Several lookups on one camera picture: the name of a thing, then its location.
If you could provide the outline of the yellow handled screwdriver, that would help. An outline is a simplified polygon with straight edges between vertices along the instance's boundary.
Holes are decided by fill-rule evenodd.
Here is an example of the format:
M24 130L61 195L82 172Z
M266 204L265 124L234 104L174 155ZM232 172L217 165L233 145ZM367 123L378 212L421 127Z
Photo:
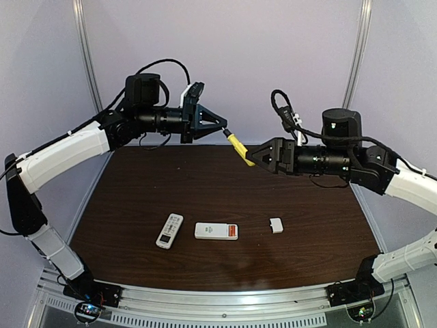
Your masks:
M234 150L238 153L240 158L249 166L254 167L255 164L246 158L247 148L245 145L238 140L234 133L229 129L223 128L223 134L225 135L227 141L233 146Z

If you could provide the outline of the white battery cover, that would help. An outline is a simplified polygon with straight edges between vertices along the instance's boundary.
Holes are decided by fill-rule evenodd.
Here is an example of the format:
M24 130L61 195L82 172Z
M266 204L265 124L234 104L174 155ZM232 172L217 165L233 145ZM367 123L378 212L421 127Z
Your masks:
M283 223L281 218L270 218L270 227L273 234L279 234L283 232Z

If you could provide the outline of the large white remote control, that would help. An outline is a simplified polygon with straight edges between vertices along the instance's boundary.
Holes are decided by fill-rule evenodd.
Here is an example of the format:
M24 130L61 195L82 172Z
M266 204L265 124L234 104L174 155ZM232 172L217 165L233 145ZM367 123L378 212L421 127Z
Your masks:
M201 240L223 240L223 241L236 241L229 239L227 226L230 223L202 223L197 222L195 224L194 236L196 239Z

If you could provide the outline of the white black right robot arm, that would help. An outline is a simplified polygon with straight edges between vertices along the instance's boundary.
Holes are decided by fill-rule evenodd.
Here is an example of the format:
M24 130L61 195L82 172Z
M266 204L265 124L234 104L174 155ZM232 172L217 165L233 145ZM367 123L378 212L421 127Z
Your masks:
M321 146L300 146L293 139L275 137L249 150L246 159L272 174L287 176L331 175L379 195L406 200L436 213L436 178L418 169L379 141L364 147L361 115L333 108L322 113L322 132L313 134ZM436 231L395 251L361 262L357 279L385 283L390 279L436 263Z

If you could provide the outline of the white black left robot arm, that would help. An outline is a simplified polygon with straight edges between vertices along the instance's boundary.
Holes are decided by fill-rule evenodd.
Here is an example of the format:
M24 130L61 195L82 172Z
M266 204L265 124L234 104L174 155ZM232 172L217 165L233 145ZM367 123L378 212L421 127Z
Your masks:
M227 120L199 104L202 82L189 83L178 107L159 103L169 94L159 74L126 78L117 106L111 106L64 135L20 156L5 158L5 182L12 226L69 281L86 278L84 262L49 224L36 193L54 178L94 157L114 152L148 133L179 135L181 144L223 130Z

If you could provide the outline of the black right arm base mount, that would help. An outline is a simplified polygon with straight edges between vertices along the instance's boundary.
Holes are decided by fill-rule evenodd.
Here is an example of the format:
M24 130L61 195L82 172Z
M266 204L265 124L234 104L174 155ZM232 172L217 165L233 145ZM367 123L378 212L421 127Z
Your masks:
M325 287L331 307L372 300L385 293L384 286L372 275L357 275L348 282L335 282Z

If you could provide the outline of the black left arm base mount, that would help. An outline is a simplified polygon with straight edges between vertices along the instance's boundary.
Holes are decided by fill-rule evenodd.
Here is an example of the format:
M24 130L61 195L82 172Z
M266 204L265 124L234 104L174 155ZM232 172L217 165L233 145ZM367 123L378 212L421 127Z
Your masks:
M121 293L121 286L97 282L86 276L67 280L67 285L63 289L65 296L112 308L118 307Z

